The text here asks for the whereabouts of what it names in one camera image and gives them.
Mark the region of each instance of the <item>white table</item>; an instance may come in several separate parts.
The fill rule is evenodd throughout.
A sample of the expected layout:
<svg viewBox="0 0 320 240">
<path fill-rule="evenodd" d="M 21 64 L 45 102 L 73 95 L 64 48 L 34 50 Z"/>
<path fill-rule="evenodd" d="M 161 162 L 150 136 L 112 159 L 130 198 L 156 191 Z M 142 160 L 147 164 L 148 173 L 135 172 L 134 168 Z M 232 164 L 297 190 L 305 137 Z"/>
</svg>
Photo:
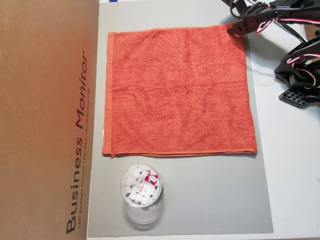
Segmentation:
<svg viewBox="0 0 320 240">
<path fill-rule="evenodd" d="M 293 27 L 305 36 L 302 25 Z M 285 53 L 298 45 L 299 41 L 275 24 L 261 35 L 251 33 L 249 38 L 259 39 L 249 47 L 254 52 L 251 54 L 251 66 L 274 233 L 132 236 L 119 239 L 244 240 L 320 237 L 320 108 L 310 106 L 301 110 L 279 101 L 278 95 L 288 88 L 284 83 L 276 81 L 273 73 Z"/>
</svg>

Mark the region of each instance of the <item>cardboard box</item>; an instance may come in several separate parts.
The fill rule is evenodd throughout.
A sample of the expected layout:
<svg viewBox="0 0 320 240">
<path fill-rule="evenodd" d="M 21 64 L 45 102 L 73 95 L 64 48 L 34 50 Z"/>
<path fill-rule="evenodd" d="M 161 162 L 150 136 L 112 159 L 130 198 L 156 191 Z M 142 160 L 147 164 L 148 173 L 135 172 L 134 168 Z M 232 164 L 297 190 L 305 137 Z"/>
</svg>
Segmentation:
<svg viewBox="0 0 320 240">
<path fill-rule="evenodd" d="M 87 238 L 98 0 L 0 4 L 0 239 Z"/>
</svg>

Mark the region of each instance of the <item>orange towel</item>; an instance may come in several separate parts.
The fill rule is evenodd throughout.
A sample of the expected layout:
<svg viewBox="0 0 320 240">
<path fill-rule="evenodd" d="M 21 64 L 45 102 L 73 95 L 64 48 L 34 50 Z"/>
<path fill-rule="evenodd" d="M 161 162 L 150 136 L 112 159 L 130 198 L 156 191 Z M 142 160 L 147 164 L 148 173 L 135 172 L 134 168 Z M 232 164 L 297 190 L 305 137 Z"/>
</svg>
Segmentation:
<svg viewBox="0 0 320 240">
<path fill-rule="evenodd" d="M 227 28 L 108 34 L 103 154 L 256 152 L 244 39 Z"/>
</svg>

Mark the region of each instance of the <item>clear plastic cup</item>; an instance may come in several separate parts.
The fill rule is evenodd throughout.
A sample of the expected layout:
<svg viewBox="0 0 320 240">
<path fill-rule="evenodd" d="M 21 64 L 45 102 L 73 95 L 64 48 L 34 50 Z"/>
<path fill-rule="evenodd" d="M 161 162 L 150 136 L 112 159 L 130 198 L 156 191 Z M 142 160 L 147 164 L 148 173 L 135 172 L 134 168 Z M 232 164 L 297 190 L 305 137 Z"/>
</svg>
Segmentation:
<svg viewBox="0 0 320 240">
<path fill-rule="evenodd" d="M 135 175 L 136 177 L 138 176 L 136 173 L 132 175 L 133 171 L 138 172 L 140 177 L 144 170 L 147 170 L 149 174 L 151 173 L 151 171 L 154 171 L 153 174 L 156 173 L 156 176 L 157 176 L 156 189 L 158 189 L 158 191 L 155 190 L 156 195 L 152 195 L 152 197 L 150 197 L 150 199 L 152 200 L 149 200 L 147 204 L 140 204 L 129 198 L 130 193 L 126 193 L 126 186 L 128 185 L 128 183 L 129 184 L 132 183 L 131 179 L 128 180 L 128 178 L 133 177 L 133 175 Z M 145 179 L 148 179 L 148 178 L 145 178 L 145 176 L 143 175 L 143 180 L 141 183 L 143 183 Z M 133 227 L 137 229 L 147 230 L 147 229 L 151 229 L 159 221 L 162 215 L 162 210 L 163 210 L 162 189 L 163 189 L 162 177 L 159 174 L 159 172 L 150 165 L 147 165 L 147 164 L 134 165 L 130 167 L 123 174 L 120 182 L 120 191 L 125 202 L 123 209 L 125 211 L 126 217 L 129 220 L 129 223 L 132 224 Z"/>
</svg>

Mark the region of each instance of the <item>gray surface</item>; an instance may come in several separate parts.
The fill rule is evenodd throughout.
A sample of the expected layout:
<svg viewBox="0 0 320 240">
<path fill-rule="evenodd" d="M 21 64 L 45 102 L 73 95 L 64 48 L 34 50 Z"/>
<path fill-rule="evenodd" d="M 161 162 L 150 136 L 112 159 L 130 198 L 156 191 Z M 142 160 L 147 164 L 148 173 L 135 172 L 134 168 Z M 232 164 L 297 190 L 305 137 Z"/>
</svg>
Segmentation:
<svg viewBox="0 0 320 240">
<path fill-rule="evenodd" d="M 108 32 L 210 26 L 230 22 L 229 15 L 228 7 L 218 0 L 159 0 L 100 5 L 89 237 L 273 232 L 248 51 L 248 88 L 258 145 L 256 156 L 126 156 L 110 159 L 101 154 Z M 148 231 L 132 228 L 122 212 L 122 174 L 139 163 L 154 166 L 163 178 L 163 215 L 159 224 Z"/>
</svg>

